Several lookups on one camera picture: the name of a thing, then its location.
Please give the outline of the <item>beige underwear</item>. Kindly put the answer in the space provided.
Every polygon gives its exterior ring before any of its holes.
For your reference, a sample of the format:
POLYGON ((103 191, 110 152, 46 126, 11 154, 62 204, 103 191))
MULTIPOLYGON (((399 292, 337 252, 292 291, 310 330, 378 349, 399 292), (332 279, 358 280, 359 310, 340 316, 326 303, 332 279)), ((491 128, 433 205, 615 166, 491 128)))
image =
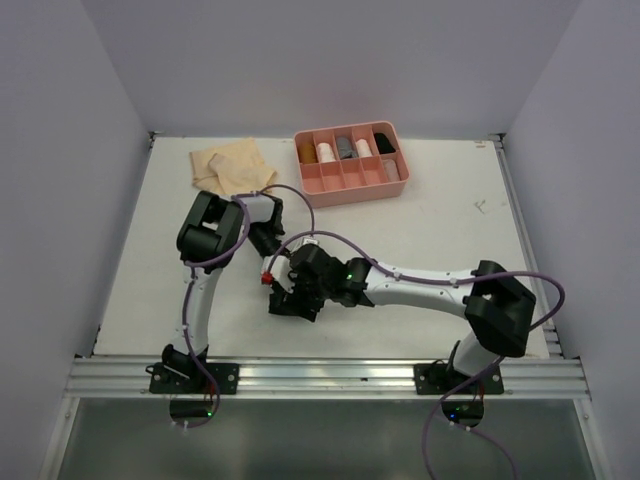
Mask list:
POLYGON ((277 171, 269 166, 255 140, 244 138, 221 146, 192 151, 192 185, 201 191, 231 196, 272 185, 277 171))

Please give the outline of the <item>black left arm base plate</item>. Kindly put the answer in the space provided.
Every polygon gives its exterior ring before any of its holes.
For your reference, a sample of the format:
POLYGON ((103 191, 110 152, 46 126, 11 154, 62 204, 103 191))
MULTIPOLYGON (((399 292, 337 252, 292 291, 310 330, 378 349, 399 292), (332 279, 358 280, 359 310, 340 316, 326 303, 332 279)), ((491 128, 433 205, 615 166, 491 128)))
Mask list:
POLYGON ((149 392, 152 394, 216 394, 234 395, 240 379, 240 365, 237 363, 206 363, 205 368, 216 381, 214 386, 209 378, 195 365, 194 371, 182 374, 161 362, 148 365, 145 372, 150 375, 149 392))

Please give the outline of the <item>black underwear orange trim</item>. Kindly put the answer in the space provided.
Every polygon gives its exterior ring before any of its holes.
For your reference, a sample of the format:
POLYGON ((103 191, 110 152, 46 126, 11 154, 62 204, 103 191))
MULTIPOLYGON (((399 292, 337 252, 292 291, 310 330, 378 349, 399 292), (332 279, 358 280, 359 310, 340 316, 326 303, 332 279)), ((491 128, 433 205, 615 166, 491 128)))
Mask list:
POLYGON ((310 322, 316 320, 317 312, 301 298, 287 292, 272 292, 269 295, 270 314, 301 318, 310 322))

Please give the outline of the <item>pink underwear cream waistband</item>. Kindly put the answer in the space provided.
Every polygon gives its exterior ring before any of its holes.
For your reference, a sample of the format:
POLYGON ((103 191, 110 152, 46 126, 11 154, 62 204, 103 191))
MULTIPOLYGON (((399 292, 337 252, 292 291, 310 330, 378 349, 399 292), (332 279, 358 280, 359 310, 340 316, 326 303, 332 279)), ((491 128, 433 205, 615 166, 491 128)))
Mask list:
POLYGON ((398 182, 400 180, 399 170, 396 162, 393 159, 383 158, 382 165, 389 182, 398 182))

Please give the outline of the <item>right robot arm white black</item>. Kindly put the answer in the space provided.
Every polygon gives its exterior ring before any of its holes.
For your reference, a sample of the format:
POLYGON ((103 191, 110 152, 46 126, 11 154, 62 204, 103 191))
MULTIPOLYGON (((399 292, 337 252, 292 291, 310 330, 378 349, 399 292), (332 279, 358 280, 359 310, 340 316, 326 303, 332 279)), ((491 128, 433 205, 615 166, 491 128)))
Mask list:
POLYGON ((453 272, 407 270, 365 257, 342 262, 314 243, 267 261, 263 281, 275 315, 315 321, 331 301, 345 308, 417 307, 466 320, 471 332, 455 344, 445 369, 447 384, 461 393, 498 358, 524 356, 536 306, 535 295, 493 261, 453 272))

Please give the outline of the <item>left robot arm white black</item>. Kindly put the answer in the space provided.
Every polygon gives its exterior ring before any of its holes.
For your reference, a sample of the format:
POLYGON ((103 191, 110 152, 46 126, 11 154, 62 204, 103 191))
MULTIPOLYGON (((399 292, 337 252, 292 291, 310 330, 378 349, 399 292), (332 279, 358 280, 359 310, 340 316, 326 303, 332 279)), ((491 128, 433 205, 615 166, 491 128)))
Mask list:
POLYGON ((197 194, 176 240, 185 266, 185 298, 176 338, 162 352, 163 365, 185 392, 197 392, 207 383, 208 323, 223 269, 247 240, 261 256, 271 255, 284 234, 283 209, 283 201, 268 194, 240 194, 229 200, 197 194))

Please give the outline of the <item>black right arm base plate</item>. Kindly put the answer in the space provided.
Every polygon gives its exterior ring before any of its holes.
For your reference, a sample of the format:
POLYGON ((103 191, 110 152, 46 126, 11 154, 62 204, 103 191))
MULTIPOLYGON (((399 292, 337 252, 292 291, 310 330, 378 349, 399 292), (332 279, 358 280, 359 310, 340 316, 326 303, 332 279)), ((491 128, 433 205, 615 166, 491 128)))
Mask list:
MULTIPOLYGON (((413 365, 413 380, 418 395, 444 395, 464 383, 468 376, 449 367, 444 360, 413 365)), ((457 395, 501 395, 505 392, 500 369, 469 384, 457 395)))

